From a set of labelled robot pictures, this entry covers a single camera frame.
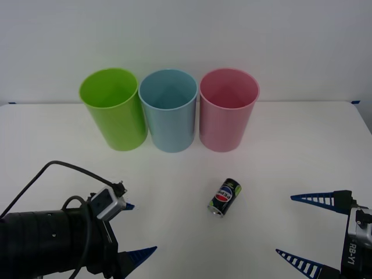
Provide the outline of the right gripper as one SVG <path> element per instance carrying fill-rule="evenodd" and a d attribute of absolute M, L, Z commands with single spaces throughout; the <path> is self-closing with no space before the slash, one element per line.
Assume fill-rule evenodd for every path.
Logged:
<path fill-rule="evenodd" d="M 307 203 L 340 214 L 348 215 L 353 203 L 352 191 L 341 190 L 292 195 L 292 201 Z M 276 249 L 276 252 L 292 267 L 309 279 L 360 279 L 371 278 L 371 249 L 345 237 L 341 259 L 341 271 Z"/>

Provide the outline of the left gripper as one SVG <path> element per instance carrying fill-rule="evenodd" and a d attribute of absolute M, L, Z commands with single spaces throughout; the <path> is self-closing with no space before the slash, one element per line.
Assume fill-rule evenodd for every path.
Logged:
<path fill-rule="evenodd" d="M 124 210 L 133 210 L 134 205 L 127 203 Z M 92 274 L 102 274 L 104 278 L 126 278 L 143 264 L 157 246 L 136 251 L 120 252 L 114 232 L 108 221 L 95 220 L 92 223 L 92 236 L 85 266 Z"/>

